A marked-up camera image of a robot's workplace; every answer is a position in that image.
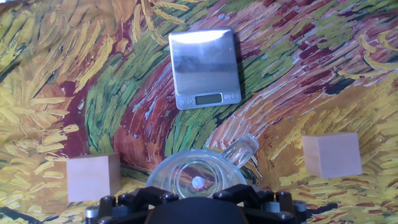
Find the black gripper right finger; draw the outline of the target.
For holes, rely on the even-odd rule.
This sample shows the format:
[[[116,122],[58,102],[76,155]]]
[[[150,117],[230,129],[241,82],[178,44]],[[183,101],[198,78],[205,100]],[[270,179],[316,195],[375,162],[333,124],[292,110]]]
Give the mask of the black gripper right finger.
[[[307,204],[294,200],[286,191],[273,192],[252,185],[237,184],[212,195],[215,200],[230,202],[242,210],[249,223],[306,224]]]

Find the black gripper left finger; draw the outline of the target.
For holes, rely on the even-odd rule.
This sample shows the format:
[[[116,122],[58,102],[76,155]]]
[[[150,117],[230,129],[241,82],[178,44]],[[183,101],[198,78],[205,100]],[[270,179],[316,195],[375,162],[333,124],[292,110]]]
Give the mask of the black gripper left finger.
[[[178,199],[177,194],[157,187],[138,188],[118,197],[107,195],[100,199],[99,205],[86,208],[85,223],[145,223],[150,205],[156,207]]]

